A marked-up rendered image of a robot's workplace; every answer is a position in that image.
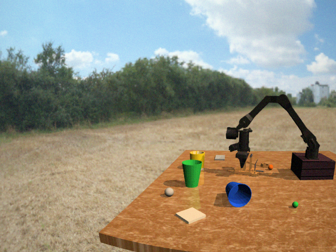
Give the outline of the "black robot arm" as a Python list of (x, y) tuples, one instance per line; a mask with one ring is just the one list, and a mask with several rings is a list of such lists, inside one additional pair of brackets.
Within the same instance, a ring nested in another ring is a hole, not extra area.
[[(316, 137), (314, 134), (308, 130), (305, 124), (302, 122), (300, 117), (297, 115), (295, 110), (292, 108), (292, 105), (285, 94), (279, 96), (265, 96), (264, 99), (256, 105), (256, 107), (247, 115), (242, 117), (239, 121), (239, 125), (236, 128), (227, 127), (226, 132), (226, 139), (233, 139), (236, 140), (239, 135), (239, 140), (249, 140), (249, 132), (252, 132), (251, 128), (243, 129), (240, 131), (241, 128), (246, 128), (249, 124), (253, 121), (253, 118), (268, 104), (268, 103), (279, 103), (291, 116), (297, 127), (300, 129), (303, 138), (303, 141), (307, 143), (307, 149), (305, 153), (305, 157), (308, 160), (318, 160), (318, 152), (320, 144), (317, 142)], [(239, 132), (239, 133), (238, 133)], [(229, 146), (230, 152), (235, 150), (239, 150), (239, 144), (234, 143)]]

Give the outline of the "small beige ball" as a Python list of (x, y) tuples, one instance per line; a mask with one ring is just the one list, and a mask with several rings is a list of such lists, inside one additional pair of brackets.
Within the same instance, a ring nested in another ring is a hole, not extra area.
[(174, 193), (174, 190), (170, 187), (166, 188), (165, 191), (164, 191), (164, 194), (168, 197), (172, 196)]

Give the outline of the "blue cup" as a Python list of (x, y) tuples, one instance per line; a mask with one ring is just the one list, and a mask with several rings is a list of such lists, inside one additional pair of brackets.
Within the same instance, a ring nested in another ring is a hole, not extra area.
[(230, 204), (235, 207), (243, 207), (251, 199), (251, 189), (246, 184), (229, 182), (225, 191)]

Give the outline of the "yellow mug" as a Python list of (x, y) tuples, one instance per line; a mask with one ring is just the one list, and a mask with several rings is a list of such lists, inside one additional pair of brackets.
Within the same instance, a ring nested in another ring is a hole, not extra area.
[(204, 155), (205, 155), (205, 152), (203, 151), (191, 151), (190, 152), (190, 160), (202, 161), (201, 170), (204, 169)]

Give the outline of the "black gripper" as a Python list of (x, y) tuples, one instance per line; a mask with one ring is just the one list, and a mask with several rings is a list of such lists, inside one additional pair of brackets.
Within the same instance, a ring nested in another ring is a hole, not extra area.
[(239, 144), (240, 151), (236, 153), (236, 158), (239, 159), (240, 167), (243, 168), (247, 160), (247, 157), (249, 155), (248, 152), (250, 152), (249, 140), (239, 140), (238, 144)]

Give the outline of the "green cup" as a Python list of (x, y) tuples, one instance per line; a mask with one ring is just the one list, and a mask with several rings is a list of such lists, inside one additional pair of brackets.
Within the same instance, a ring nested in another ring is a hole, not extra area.
[(198, 186), (201, 173), (202, 161), (185, 160), (182, 162), (185, 185), (189, 188)]

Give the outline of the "beige flat square slab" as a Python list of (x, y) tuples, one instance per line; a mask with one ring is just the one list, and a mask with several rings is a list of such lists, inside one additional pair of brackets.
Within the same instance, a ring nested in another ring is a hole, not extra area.
[(176, 213), (176, 216), (188, 224), (206, 217), (204, 213), (196, 210), (195, 208), (189, 208), (184, 211), (180, 211)]

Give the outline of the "beige flat rectangular block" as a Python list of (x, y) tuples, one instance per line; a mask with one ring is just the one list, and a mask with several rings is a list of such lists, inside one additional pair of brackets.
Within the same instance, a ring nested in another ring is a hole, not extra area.
[(217, 160), (222, 160), (222, 161), (224, 161), (224, 160), (225, 160), (225, 156), (224, 156), (224, 155), (216, 155), (216, 156), (215, 156), (215, 161), (217, 161)]

